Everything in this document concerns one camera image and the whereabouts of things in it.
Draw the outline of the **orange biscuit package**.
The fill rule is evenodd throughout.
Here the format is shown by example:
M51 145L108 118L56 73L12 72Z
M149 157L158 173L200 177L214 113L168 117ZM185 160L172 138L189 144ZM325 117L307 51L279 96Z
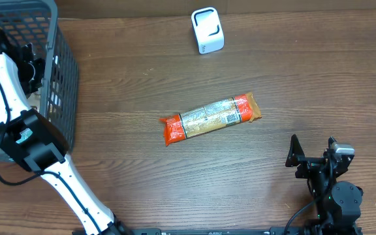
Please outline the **orange biscuit package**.
M200 108L161 118L167 146L194 136L209 133L262 117L251 92L213 102Z

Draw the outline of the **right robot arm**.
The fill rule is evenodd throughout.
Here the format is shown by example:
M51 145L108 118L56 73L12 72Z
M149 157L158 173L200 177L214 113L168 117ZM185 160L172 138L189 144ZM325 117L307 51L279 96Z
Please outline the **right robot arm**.
M349 144L340 144L334 137L320 157L306 157L298 137L290 139L286 167L295 167L295 177L305 179L313 200L297 211L287 222L283 234L361 234L356 225L361 216L363 190L348 181L337 179L348 171L355 156ZM292 222L304 211L315 206L317 218L302 227L291 227Z

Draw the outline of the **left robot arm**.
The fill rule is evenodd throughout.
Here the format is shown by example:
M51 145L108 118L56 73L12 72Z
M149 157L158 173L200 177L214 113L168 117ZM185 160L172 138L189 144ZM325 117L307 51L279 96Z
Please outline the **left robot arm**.
M31 44L14 46L0 29L0 151L32 173L17 185L36 178L48 182L76 214L84 234L130 234L78 173L65 137L27 101L41 86L45 63L34 58Z

